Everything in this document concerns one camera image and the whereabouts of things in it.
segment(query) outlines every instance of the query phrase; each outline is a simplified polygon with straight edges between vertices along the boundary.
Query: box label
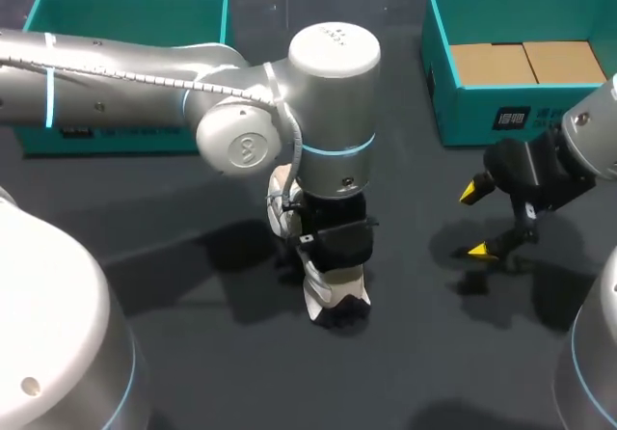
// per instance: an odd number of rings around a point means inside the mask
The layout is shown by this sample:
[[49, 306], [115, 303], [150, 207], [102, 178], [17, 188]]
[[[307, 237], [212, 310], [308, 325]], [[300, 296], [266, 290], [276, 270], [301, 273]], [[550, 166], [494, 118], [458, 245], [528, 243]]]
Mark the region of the box label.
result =
[[549, 128], [561, 123], [566, 109], [551, 109], [548, 107], [538, 109], [533, 120], [534, 128]]
[[501, 107], [497, 110], [493, 130], [523, 129], [531, 107]]

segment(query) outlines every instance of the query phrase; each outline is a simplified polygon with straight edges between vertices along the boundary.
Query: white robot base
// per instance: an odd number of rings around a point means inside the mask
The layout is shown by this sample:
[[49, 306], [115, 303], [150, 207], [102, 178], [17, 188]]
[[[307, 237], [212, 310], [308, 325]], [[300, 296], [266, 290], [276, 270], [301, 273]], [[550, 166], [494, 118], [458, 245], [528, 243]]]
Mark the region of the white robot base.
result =
[[[294, 211], [282, 211], [281, 191], [289, 171], [290, 165], [277, 167], [268, 184], [268, 220], [272, 231], [281, 239], [302, 234], [300, 217]], [[294, 181], [290, 198], [295, 201], [301, 194], [302, 189]], [[305, 252], [292, 251], [297, 253], [305, 272], [303, 289], [312, 322], [325, 328], [343, 327], [368, 316], [371, 304], [364, 286], [363, 266], [321, 273]]]
[[0, 190], [0, 428], [145, 430], [145, 362], [100, 267]]

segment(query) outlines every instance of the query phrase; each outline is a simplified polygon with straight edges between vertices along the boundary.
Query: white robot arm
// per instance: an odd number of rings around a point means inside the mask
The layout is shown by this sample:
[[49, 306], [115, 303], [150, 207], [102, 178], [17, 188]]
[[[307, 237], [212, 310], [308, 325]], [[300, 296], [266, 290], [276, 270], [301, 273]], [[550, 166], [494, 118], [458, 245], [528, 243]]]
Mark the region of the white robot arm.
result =
[[[506, 258], [537, 242], [540, 213], [558, 209], [596, 185], [617, 179], [617, 75], [569, 110], [561, 123], [529, 142], [503, 140], [486, 149], [485, 172], [461, 197], [474, 204], [496, 188], [510, 196], [512, 230], [467, 250]], [[553, 395], [567, 430], [617, 428], [617, 249], [578, 312], [559, 358]]]

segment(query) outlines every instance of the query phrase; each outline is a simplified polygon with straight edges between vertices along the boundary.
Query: metal screw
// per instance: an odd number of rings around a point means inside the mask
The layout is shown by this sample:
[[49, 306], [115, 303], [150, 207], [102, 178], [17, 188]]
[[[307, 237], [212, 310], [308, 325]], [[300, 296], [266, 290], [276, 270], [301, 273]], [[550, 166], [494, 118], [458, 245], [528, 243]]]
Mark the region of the metal screw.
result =
[[37, 379], [33, 379], [32, 377], [26, 377], [21, 381], [21, 390], [28, 396], [39, 396], [40, 384]]
[[575, 124], [577, 126], [584, 126], [589, 122], [589, 114], [587, 112], [583, 112], [575, 118]]

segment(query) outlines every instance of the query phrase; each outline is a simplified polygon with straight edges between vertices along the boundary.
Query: cable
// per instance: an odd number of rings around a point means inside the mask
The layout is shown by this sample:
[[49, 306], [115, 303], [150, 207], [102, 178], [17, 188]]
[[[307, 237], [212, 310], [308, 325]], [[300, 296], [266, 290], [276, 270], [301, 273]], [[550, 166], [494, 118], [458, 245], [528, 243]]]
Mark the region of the cable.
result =
[[41, 67], [41, 68], [54, 68], [60, 71], [72, 71], [76, 73], [84, 73], [92, 76], [103, 76], [107, 78], [116, 78], [125, 81], [134, 81], [136, 83], [143, 83], [146, 85], [160, 86], [166, 88], [175, 88], [178, 90], [188, 91], [200, 91], [203, 93], [213, 93], [227, 95], [231, 97], [239, 97], [247, 99], [252, 102], [256, 102], [260, 105], [276, 108], [274, 102], [270, 99], [262, 97], [258, 94], [253, 94], [249, 91], [238, 90], [236, 88], [230, 88], [228, 86], [210, 85], [207, 83], [200, 83], [198, 81], [179, 80], [176, 78], [165, 78], [162, 76], [144, 75], [142, 73], [133, 73], [130, 71], [115, 70], [112, 68], [101, 66], [68, 66], [62, 63], [46, 62], [35, 59], [24, 59], [22, 57], [15, 56], [2, 56], [0, 57], [0, 63], [8, 67]]
[[291, 193], [291, 186], [293, 185], [293, 181], [298, 176], [298, 171], [300, 170], [300, 160], [302, 159], [303, 143], [302, 129], [300, 128], [300, 124], [298, 123], [296, 118], [291, 114], [289, 106], [282, 98], [281, 91], [279, 89], [279, 81], [277, 80], [277, 75], [272, 68], [272, 64], [266, 62], [263, 67], [266, 71], [268, 82], [270, 83], [270, 88], [274, 97], [275, 108], [279, 113], [279, 118], [281, 119], [281, 121], [287, 120], [289, 122], [293, 133], [293, 157], [291, 160], [291, 168], [289, 169], [289, 175], [285, 180], [285, 184], [282, 187], [282, 204], [284, 206], [288, 206], [291, 202], [291, 199], [289, 197]]

